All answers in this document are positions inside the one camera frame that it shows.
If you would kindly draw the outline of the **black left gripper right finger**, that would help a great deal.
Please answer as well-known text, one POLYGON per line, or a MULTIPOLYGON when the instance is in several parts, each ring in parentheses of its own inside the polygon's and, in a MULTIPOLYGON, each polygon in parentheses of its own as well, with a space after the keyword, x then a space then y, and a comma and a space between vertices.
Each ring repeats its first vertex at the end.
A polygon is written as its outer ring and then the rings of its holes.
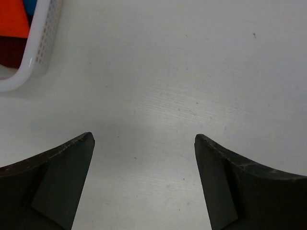
POLYGON ((203 134, 195 155, 213 230, 304 230, 307 178, 252 161, 203 134))

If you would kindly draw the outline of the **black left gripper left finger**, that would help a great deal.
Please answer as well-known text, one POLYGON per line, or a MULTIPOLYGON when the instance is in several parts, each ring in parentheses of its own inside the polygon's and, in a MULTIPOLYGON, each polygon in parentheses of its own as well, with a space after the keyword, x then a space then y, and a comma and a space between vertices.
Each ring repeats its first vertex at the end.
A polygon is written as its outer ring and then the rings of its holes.
POLYGON ((70 230, 94 151, 91 132, 0 169, 2 230, 70 230))

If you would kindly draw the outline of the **orange t shirt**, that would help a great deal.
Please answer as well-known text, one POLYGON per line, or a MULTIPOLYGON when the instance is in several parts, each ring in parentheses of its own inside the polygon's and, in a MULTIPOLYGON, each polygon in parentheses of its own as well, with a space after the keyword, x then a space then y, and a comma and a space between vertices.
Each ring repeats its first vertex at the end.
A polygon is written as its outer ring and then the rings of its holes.
POLYGON ((27 38, 30 27, 22 0, 0 1, 0 35, 27 38))

